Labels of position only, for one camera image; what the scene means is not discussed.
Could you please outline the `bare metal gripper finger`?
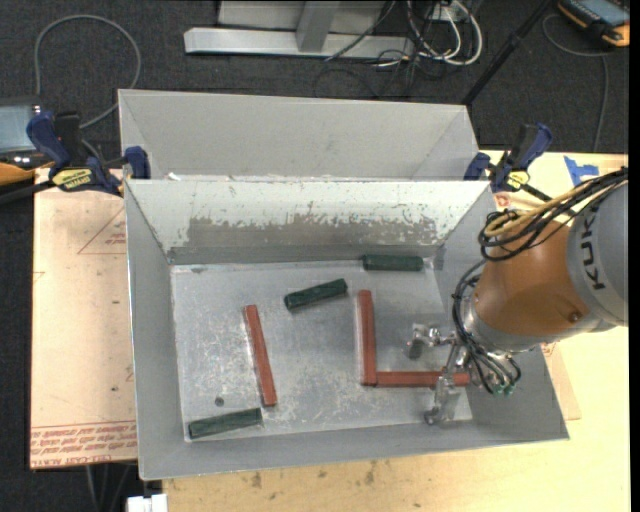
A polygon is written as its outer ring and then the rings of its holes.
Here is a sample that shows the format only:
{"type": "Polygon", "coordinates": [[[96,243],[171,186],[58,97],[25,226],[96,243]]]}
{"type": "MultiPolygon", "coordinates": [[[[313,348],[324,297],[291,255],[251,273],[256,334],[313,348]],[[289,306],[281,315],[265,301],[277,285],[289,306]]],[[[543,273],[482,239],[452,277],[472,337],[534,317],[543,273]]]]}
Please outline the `bare metal gripper finger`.
{"type": "Polygon", "coordinates": [[[455,339],[454,333],[444,336],[438,325],[414,323],[411,338],[406,343],[406,356],[409,359],[419,359],[425,348],[452,344],[455,339]]]}
{"type": "Polygon", "coordinates": [[[453,421],[461,396],[451,375],[440,376],[436,381],[432,407],[424,414],[428,425],[436,425],[453,421]]]}

